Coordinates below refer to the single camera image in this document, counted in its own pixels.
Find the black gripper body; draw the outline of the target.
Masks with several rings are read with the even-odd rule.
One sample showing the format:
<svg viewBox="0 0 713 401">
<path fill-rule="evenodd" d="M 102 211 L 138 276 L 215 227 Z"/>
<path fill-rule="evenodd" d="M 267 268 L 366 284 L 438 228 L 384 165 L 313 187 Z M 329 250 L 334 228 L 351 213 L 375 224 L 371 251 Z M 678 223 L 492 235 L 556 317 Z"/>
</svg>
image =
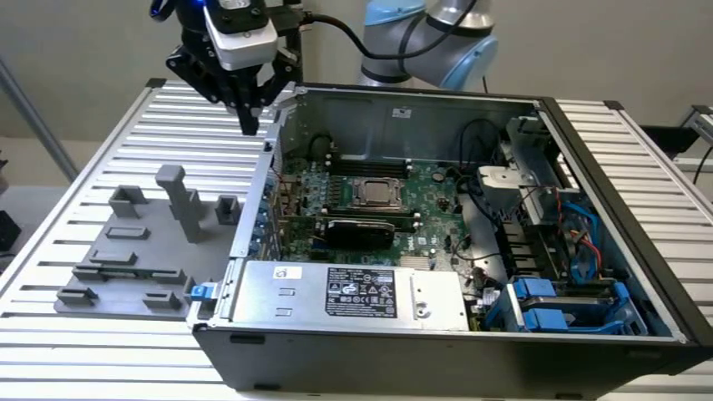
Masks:
<svg viewBox="0 0 713 401">
<path fill-rule="evenodd" d="M 265 64 L 257 60 L 261 46 L 275 46 L 275 25 L 265 1 L 179 1 L 182 44 L 199 55 L 206 49 L 235 76 L 243 96 L 254 94 Z"/>
</svg>

